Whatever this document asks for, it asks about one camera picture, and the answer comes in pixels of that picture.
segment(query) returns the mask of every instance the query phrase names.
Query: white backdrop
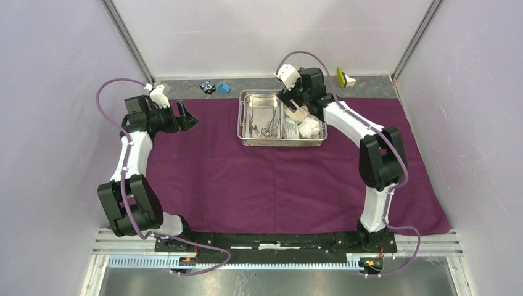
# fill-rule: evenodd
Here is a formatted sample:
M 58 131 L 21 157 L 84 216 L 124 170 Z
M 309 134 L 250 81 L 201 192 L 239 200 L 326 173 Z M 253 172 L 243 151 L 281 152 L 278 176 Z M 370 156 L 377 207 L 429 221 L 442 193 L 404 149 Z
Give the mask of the white backdrop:
M 523 289 L 522 28 L 517 1 L 444 1 L 398 78 L 478 295 Z
M 391 74 L 430 0 L 114 0 L 155 77 L 270 76 L 290 51 Z M 309 57 L 293 60 L 317 65 Z
M 12 1 L 0 20 L 0 295 L 78 295 L 121 150 L 94 95 L 143 77 L 98 1 Z M 122 118 L 142 93 L 111 85 L 102 105 Z

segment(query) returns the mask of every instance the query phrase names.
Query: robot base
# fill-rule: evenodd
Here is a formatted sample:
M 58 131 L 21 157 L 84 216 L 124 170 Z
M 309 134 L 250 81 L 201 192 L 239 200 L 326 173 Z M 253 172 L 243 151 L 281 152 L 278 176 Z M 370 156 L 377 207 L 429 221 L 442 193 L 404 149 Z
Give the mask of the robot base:
M 229 234 L 191 232 L 186 221 L 185 239 L 211 245 L 231 252 L 231 264 L 278 263 L 346 263 L 347 254 L 379 254 L 381 245 L 385 253 L 396 253 L 394 233 L 388 229 L 368 233 L 358 231 L 321 234 Z M 157 239 L 156 252 L 197 253 L 198 263 L 220 263 L 226 254 L 203 248 L 194 249 L 176 240 Z

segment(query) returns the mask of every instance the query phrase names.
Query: blue cube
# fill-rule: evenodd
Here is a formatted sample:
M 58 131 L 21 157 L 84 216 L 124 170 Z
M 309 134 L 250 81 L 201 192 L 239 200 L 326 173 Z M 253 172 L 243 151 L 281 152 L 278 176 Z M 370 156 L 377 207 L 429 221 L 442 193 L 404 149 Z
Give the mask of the blue cube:
M 217 92 L 219 94 L 228 94 L 231 92 L 231 87 L 227 83 L 222 83 L 218 86 Z

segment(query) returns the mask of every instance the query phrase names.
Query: cotton ball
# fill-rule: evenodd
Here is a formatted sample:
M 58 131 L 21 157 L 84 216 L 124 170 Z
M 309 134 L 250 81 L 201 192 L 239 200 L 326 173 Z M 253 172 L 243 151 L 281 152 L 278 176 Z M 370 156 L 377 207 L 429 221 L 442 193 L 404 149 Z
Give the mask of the cotton ball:
M 303 138 L 310 139 L 321 131 L 321 125 L 318 120 L 307 117 L 298 127 Z

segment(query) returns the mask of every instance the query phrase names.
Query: white wall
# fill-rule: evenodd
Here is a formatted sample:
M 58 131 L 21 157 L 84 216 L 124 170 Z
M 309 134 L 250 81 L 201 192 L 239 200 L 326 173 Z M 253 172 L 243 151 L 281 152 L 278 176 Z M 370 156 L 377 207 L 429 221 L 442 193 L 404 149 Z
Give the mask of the white wall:
M 398 82 L 478 295 L 523 288 L 522 29 L 518 1 L 445 1 Z
M 156 77 L 270 76 L 306 50 L 348 74 L 391 74 L 430 0 L 114 0 Z M 318 66 L 309 57 L 293 60 Z
M 142 78 L 100 1 L 9 1 L 0 22 L 0 294 L 78 295 L 120 151 L 94 95 Z M 104 106 L 122 116 L 136 93 L 108 88 Z

